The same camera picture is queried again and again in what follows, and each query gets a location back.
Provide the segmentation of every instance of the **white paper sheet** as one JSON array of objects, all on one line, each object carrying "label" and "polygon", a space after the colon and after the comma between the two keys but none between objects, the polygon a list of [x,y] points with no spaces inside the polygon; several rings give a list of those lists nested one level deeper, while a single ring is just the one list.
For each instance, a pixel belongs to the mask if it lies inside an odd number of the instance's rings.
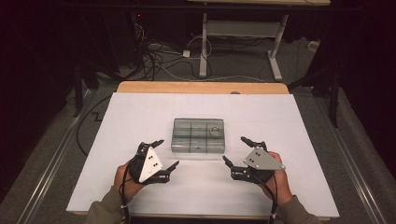
[{"label": "white paper sheet", "polygon": [[287,167],[292,192],[318,217],[338,211],[292,95],[114,93],[67,211],[88,211],[102,200],[120,164],[141,142],[164,139],[155,150],[163,167],[180,160],[167,184],[149,185],[130,203],[136,215],[263,217],[271,201],[254,184],[235,181],[222,155],[171,150],[175,118],[224,119],[225,155],[234,165],[252,148],[241,136],[264,141]]}]

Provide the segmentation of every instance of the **human hand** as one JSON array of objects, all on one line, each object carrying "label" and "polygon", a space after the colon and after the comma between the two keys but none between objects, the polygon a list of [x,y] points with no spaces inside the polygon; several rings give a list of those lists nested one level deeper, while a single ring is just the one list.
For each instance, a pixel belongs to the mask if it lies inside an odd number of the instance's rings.
[{"label": "human hand", "polygon": [[[119,166],[119,168],[117,168],[116,176],[114,177],[113,188],[115,188],[117,190],[120,189],[120,186],[122,184],[123,175],[125,173],[125,169],[127,168],[127,165],[128,165],[128,162]],[[125,182],[125,191],[124,192],[125,192],[125,197],[129,202],[136,195],[136,193],[139,192],[139,190],[141,190],[143,187],[145,187],[145,185],[136,184],[132,180],[131,175],[129,175],[129,172],[127,172],[125,180],[128,180],[128,181]]]},{"label": "human hand", "polygon": [[[268,153],[272,157],[274,157],[277,161],[282,162],[279,154],[272,152],[272,151],[269,151]],[[277,191],[276,204],[282,205],[282,204],[290,201],[293,197],[293,195],[291,194],[291,191],[290,191],[290,187],[289,187],[288,175],[286,174],[286,172],[284,170],[276,170],[274,176],[276,179],[276,184],[275,184],[274,177],[271,177],[271,179],[269,179],[267,181],[266,186],[274,193],[274,195],[276,195],[276,191]],[[262,191],[265,193],[265,195],[268,198],[272,199],[270,193],[265,189],[265,187],[262,187],[262,186],[260,186],[260,187],[262,188]]]}]

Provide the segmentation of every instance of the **human arm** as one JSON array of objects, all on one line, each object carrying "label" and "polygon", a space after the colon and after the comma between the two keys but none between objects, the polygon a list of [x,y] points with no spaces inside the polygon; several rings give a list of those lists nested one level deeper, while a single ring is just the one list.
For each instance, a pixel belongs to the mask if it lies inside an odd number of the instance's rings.
[{"label": "human arm", "polygon": [[[268,152],[277,161],[282,162],[279,154]],[[309,214],[304,206],[300,203],[296,195],[290,190],[288,175],[284,170],[276,170],[274,177],[271,177],[266,186],[277,195],[276,198],[276,214],[285,224],[318,224],[321,223],[318,218]],[[270,193],[265,187],[260,186],[262,191],[271,198]]]},{"label": "human arm", "polygon": [[[101,202],[93,202],[90,210],[88,211],[86,224],[112,224],[121,223],[123,211],[121,209],[122,200],[119,194],[119,188],[122,184],[122,178],[127,167],[127,163],[119,166],[114,177],[114,184],[110,191],[105,195]],[[131,201],[136,193],[141,190],[145,185],[136,184],[133,180],[125,182],[125,197],[127,201]]]}]

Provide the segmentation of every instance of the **sleeve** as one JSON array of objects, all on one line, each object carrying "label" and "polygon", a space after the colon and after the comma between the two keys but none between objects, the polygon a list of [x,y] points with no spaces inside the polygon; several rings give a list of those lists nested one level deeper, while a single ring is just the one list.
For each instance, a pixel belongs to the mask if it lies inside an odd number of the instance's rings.
[{"label": "sleeve", "polygon": [[111,187],[101,202],[91,204],[85,224],[120,224],[123,214],[121,206],[119,192]]},{"label": "sleeve", "polygon": [[287,203],[280,205],[276,213],[285,224],[320,224],[321,221],[314,215],[309,214],[300,203],[297,196]]}]

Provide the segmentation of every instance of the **table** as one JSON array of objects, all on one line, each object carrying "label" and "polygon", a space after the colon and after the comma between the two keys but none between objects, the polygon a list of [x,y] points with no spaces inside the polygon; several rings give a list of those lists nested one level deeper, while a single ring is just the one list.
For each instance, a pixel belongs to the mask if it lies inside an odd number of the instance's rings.
[{"label": "table", "polygon": [[[283,5],[283,6],[328,6],[330,0],[189,0],[192,2],[231,3],[231,4],[255,4],[255,5]],[[256,22],[256,21],[209,21],[207,13],[204,13],[202,31],[202,50],[200,59],[200,77],[206,77],[207,50],[206,42],[208,35],[232,35],[253,37],[274,37],[274,48],[267,51],[267,56],[276,81],[282,80],[279,66],[276,62],[276,53],[285,31],[289,15],[283,15],[281,22]]]},{"label": "table", "polygon": [[[241,94],[229,94],[233,91]],[[121,83],[66,210],[85,214],[106,194],[117,166],[132,158],[140,142],[162,138],[156,152],[163,166],[175,160],[180,164],[169,183],[150,185],[134,197],[132,216],[268,218],[271,201],[257,186],[232,180],[221,155],[172,153],[172,124],[179,117],[224,119],[225,155],[238,166],[245,166],[242,159],[251,151],[240,136],[265,141],[282,156],[293,193],[308,211],[339,216],[298,107],[280,83]]]}]

